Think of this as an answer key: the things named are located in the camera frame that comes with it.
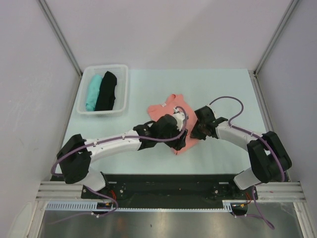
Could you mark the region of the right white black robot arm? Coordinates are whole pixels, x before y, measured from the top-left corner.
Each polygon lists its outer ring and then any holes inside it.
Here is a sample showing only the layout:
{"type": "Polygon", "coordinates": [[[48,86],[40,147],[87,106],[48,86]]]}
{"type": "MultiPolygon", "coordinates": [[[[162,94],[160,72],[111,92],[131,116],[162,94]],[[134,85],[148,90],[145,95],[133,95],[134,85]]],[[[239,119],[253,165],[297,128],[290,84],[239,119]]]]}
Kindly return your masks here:
{"type": "Polygon", "coordinates": [[[291,161],[282,149],[282,143],[276,133],[269,131],[258,135],[242,127],[233,125],[228,119],[197,119],[191,137],[206,140],[207,137],[228,141],[245,151],[250,160],[250,167],[233,179],[229,185],[229,195],[240,199],[246,189],[273,180],[284,182],[285,171],[291,167],[291,161]]]}

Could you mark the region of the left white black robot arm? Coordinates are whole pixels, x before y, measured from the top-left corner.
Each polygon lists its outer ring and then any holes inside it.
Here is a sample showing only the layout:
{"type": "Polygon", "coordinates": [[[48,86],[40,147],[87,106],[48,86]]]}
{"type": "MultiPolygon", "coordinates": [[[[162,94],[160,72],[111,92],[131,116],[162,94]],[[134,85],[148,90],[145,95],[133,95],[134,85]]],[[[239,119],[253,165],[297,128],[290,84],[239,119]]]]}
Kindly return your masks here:
{"type": "Polygon", "coordinates": [[[187,116],[182,112],[164,115],[158,121],[149,121],[132,130],[98,139],[84,139],[73,135],[57,154],[60,176],[66,184],[79,183],[92,189],[98,198],[109,194],[109,185],[102,172],[95,171],[92,163],[122,152],[140,151],[164,143],[169,148],[185,147],[187,116]]]}

